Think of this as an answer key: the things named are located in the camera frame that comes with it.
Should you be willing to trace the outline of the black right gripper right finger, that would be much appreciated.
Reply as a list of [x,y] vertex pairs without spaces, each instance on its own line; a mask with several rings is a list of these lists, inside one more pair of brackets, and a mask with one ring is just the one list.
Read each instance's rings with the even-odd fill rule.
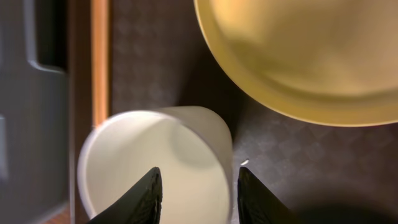
[[240,224],[298,224],[301,221],[247,167],[239,168]]

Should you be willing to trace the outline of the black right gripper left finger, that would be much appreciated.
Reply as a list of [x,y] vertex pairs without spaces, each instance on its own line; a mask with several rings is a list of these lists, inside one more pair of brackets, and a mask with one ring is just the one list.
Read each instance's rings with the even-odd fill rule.
[[162,177],[158,167],[149,170],[120,199],[88,224],[159,224]]

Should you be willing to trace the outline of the white paper cup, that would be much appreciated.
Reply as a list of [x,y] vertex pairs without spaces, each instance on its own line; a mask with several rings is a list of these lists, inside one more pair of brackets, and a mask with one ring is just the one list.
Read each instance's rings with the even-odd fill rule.
[[162,178],[161,223],[231,221],[233,143],[214,111],[178,106],[116,114],[86,138],[77,182],[94,218],[153,167]]

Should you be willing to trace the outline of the brown serving tray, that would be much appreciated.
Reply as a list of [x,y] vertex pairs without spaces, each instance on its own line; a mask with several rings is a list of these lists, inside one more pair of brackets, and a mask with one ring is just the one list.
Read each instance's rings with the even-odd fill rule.
[[192,1],[111,1],[110,112],[197,105],[231,130],[244,162],[305,223],[397,222],[397,125],[339,128],[271,111],[213,58]]

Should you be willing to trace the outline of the grey dish rack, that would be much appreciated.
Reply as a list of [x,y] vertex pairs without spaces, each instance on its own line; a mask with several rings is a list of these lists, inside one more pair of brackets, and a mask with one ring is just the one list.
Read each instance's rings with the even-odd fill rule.
[[68,200],[67,4],[1,2],[1,222]]

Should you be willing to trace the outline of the yellow plate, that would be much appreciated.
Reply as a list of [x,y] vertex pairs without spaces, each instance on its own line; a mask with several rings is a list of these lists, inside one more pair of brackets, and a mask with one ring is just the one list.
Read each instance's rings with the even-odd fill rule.
[[315,124],[397,121],[396,0],[196,0],[201,32],[240,89]]

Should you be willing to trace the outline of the wooden chopstick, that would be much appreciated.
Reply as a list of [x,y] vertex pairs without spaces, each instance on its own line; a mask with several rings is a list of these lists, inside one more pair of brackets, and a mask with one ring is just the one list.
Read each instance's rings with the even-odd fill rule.
[[91,0],[93,125],[109,115],[109,0]]

